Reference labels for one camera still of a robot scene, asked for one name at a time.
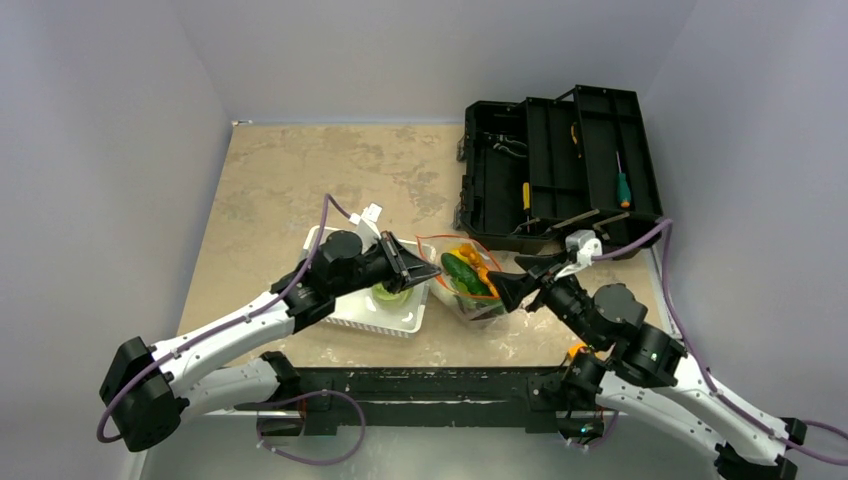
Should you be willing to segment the orange fruit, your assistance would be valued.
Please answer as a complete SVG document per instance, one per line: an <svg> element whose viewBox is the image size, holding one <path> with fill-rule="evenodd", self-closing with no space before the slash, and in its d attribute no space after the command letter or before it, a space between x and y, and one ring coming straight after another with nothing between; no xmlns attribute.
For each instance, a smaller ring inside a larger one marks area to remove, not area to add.
<svg viewBox="0 0 848 480"><path fill-rule="evenodd" d="M457 257L457 258L458 258L459 260L461 260L461 261L466 261L466 260L467 260L467 259L466 259L466 257L465 257L464 255L462 255L462 254L461 254L461 252L460 252L458 249L452 249L452 250L450 250L448 253L450 253L451 255L453 255L453 256L455 256L455 257Z"/></svg>

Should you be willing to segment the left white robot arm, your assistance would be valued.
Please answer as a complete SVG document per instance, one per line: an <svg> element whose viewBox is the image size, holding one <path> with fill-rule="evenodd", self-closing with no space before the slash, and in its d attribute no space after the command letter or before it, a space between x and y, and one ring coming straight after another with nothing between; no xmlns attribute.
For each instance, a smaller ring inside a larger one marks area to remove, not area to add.
<svg viewBox="0 0 848 480"><path fill-rule="evenodd" d="M99 389L105 411L97 439L121 441L129 451L141 452L161 443L192 414L264 402L287 408L297 399L298 382L280 367L282 355L236 369L227 363L330 316L340 297L374 285L397 294L440 272L389 231L320 234L296 270L246 306L170 340L123 342Z"/></svg>

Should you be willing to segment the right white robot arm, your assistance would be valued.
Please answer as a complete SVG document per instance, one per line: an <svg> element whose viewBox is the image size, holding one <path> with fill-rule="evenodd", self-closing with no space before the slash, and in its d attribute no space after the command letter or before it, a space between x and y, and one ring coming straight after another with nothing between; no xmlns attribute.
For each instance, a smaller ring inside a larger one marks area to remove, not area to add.
<svg viewBox="0 0 848 480"><path fill-rule="evenodd" d="M710 377L693 353L646 322L648 309L622 283L590 294L579 283L580 265L568 255L519 256L520 273L491 272L490 284L504 307L546 308L584 347L554 383L539 386L542 398L568 409L602 406L647 423L716 456L723 479L794 479L788 459L802 446L807 427L799 419L772 416Z"/></svg>

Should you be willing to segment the green cucumber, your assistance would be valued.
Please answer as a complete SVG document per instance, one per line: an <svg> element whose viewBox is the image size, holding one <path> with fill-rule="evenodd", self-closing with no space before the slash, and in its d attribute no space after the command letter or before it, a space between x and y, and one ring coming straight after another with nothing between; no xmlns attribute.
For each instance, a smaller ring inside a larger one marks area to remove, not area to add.
<svg viewBox="0 0 848 480"><path fill-rule="evenodd" d="M470 265L450 253L442 253L440 261L447 275L463 286L468 294L478 297L491 297L489 290L479 281Z"/></svg>

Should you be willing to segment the clear zip top bag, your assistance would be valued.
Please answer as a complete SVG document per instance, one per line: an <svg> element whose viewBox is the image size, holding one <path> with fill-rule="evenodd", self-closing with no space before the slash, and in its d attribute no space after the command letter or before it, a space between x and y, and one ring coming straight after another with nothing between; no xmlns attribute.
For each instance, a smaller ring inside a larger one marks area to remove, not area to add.
<svg viewBox="0 0 848 480"><path fill-rule="evenodd" d="M417 236L418 252L441 273L429 281L431 292L459 319L485 324L506 314L489 279L501 264L478 241L455 234Z"/></svg>

